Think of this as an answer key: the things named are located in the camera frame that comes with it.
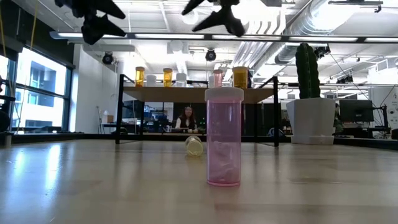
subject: wooden surface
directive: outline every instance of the wooden surface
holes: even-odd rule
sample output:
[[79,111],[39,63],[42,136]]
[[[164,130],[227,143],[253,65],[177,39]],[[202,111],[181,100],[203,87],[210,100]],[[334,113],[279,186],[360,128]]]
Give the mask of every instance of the wooden surface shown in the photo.
[[81,140],[0,149],[0,223],[382,224],[398,153],[242,144],[239,187],[206,183],[184,142]]
[[[204,103],[207,88],[124,87],[124,92],[145,102]],[[243,103],[258,103],[273,95],[270,88],[245,89]]]

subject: woman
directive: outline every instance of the woman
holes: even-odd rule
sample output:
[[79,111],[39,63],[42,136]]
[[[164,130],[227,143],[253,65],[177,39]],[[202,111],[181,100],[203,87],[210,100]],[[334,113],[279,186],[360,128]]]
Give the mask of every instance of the woman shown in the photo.
[[335,122],[333,124],[333,127],[336,128],[335,133],[343,132],[343,123],[341,122],[340,106],[338,103],[336,103],[336,105],[335,105]]
[[175,128],[197,129],[195,115],[193,115],[193,111],[190,106],[184,108],[182,114],[178,117],[177,122],[175,123]]

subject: ceiling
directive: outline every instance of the ceiling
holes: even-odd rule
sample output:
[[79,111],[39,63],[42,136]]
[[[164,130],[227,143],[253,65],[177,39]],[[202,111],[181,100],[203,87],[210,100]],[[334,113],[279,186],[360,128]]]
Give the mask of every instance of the ceiling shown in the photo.
[[[13,0],[29,13],[34,13],[35,1],[33,0]],[[187,0],[114,0],[123,10],[127,18],[125,20],[110,18],[116,25],[126,32],[159,32],[159,33],[192,33],[193,24],[183,21],[180,12],[187,3]],[[284,4],[283,9],[286,14],[286,21],[289,21],[308,0],[286,0],[289,4]],[[380,13],[374,13],[375,7],[361,7],[345,23],[340,25],[331,34],[333,35],[398,35],[398,1],[385,0],[388,2]],[[208,1],[203,2],[196,10],[198,19],[203,20],[214,10],[213,4]],[[79,32],[83,19],[76,19],[67,7],[59,8],[54,4],[54,0],[39,0],[37,17],[59,32]],[[218,26],[203,30],[205,33],[227,34],[224,27]],[[153,40],[101,40],[101,45],[126,44],[134,45],[152,73],[161,73],[165,67],[176,69],[174,59],[167,54],[168,41]],[[213,70],[216,63],[230,62],[234,59],[236,52],[241,46],[240,42],[209,42],[209,41],[188,41],[190,47],[203,47],[204,50],[190,51],[190,56],[186,61],[188,70]],[[217,53],[215,62],[206,62],[205,53],[207,48],[214,48]],[[369,44],[331,44],[331,54],[339,62],[342,69],[348,69],[362,64],[363,69],[357,69],[355,75],[358,77],[366,76],[367,67],[363,63],[367,60],[379,60],[385,55],[398,55],[398,45],[369,45]],[[336,65],[331,57],[325,57],[319,61],[318,70],[321,79],[327,79],[331,75],[341,72],[341,68]],[[295,66],[286,66],[281,72],[285,77],[297,75]],[[259,74],[258,78],[267,78],[269,74]]]

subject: computer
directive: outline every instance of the computer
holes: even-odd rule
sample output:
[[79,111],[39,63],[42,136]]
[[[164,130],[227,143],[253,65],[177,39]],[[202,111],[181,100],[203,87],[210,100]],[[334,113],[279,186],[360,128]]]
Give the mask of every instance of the computer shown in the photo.
[[371,100],[340,100],[342,122],[373,122]]

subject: security camera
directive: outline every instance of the security camera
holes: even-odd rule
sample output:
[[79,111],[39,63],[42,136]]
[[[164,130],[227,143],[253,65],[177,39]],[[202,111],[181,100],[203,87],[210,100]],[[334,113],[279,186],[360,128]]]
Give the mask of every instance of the security camera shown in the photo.
[[114,62],[114,58],[113,58],[112,52],[105,52],[105,55],[102,58],[102,62],[105,65],[112,65],[112,63]]
[[216,52],[214,52],[214,49],[208,49],[205,58],[208,62],[216,60]]

